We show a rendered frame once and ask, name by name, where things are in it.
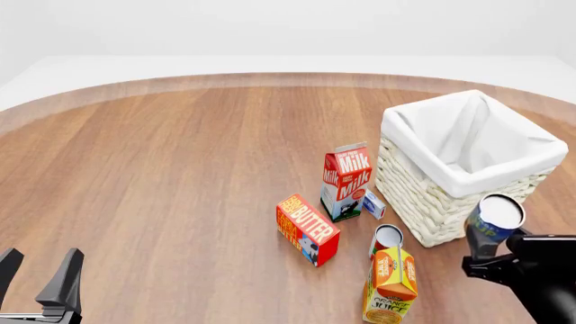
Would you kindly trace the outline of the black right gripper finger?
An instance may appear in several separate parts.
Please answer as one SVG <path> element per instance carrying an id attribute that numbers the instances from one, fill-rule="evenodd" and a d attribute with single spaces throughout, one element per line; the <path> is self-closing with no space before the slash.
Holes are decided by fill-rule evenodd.
<path id="1" fill-rule="evenodd" d="M 472 224 L 468 224 L 465 228 L 465 234 L 473 261 L 486 260 L 496 256 L 499 243 L 487 237 L 484 232 Z"/>

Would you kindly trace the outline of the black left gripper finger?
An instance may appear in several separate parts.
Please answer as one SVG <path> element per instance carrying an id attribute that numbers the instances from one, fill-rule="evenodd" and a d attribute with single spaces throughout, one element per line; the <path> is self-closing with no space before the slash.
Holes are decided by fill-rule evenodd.
<path id="1" fill-rule="evenodd" d="M 42 306 L 43 316 L 60 317 L 68 311 L 81 314 L 80 278 L 84 257 L 76 247 L 67 252 L 57 272 L 35 299 Z"/>
<path id="2" fill-rule="evenodd" d="M 23 262 L 24 255 L 14 247 L 8 248 L 0 256 L 0 298 L 4 298 Z"/>

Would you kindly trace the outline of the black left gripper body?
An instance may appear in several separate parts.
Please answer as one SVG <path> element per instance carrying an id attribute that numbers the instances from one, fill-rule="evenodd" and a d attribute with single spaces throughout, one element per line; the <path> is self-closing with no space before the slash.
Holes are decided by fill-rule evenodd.
<path id="1" fill-rule="evenodd" d="M 59 316 L 45 316 L 40 313 L 0 313 L 0 324 L 80 324 L 82 316 L 67 311 Z"/>

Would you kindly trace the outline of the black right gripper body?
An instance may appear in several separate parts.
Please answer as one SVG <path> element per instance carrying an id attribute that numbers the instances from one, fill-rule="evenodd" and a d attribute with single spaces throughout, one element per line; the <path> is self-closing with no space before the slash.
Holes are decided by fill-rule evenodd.
<path id="1" fill-rule="evenodd" d="M 487 281 L 520 281 L 526 277 L 520 259 L 513 254 L 483 259 L 464 256 L 462 269 L 467 277 Z"/>

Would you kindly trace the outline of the blue alphabet soup can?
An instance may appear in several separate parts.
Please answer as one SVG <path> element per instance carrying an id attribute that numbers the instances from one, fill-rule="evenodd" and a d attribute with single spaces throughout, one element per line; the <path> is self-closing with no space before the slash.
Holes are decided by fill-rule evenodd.
<path id="1" fill-rule="evenodd" d="M 466 234 L 501 243 L 525 223 L 526 213 L 515 199 L 501 193 L 484 196 L 464 223 Z"/>

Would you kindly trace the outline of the white wicker basket with liner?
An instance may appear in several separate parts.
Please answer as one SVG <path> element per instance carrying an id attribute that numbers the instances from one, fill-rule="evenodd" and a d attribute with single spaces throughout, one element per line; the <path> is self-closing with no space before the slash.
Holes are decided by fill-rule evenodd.
<path id="1" fill-rule="evenodd" d="M 425 248 L 464 236 L 486 194 L 523 202 L 568 153 L 561 139 L 481 91 L 386 109 L 375 185 Z"/>

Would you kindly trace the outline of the red tomato sauce can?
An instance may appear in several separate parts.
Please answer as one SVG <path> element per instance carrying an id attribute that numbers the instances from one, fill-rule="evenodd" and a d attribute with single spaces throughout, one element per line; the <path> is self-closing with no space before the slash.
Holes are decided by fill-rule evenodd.
<path id="1" fill-rule="evenodd" d="M 375 229 L 373 239 L 369 247 L 368 256 L 370 259 L 374 258 L 374 254 L 378 250 L 385 250 L 387 248 L 402 248 L 403 234 L 400 229 L 391 224 L 382 224 Z"/>

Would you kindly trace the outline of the orange juice carton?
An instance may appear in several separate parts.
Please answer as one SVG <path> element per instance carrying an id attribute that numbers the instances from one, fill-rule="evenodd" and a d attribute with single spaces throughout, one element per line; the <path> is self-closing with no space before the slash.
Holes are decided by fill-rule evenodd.
<path id="1" fill-rule="evenodd" d="M 400 247 L 376 251 L 364 284 L 363 320 L 400 324 L 417 296 L 414 257 Z"/>

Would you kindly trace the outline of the small blue and white box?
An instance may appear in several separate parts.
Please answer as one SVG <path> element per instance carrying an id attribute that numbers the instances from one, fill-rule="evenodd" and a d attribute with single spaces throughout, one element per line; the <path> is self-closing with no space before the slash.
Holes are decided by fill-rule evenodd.
<path id="1" fill-rule="evenodd" d="M 386 211 L 386 205 L 372 191 L 366 190 L 364 195 L 363 207 L 373 215 L 377 220 L 383 218 Z"/>

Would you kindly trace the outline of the red and white milk carton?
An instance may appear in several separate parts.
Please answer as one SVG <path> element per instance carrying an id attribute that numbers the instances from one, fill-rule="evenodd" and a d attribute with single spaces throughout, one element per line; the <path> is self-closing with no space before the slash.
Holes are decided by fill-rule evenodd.
<path id="1" fill-rule="evenodd" d="M 360 214 L 372 171 L 366 142 L 325 155 L 320 201 L 333 222 Z"/>

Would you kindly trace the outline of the red and orange butter box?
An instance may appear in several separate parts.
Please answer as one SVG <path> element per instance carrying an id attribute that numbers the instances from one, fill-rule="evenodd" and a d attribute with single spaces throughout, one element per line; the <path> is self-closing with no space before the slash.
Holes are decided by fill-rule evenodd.
<path id="1" fill-rule="evenodd" d="M 276 206 L 278 231 L 314 266 L 323 266 L 338 252 L 340 230 L 298 193 Z"/>

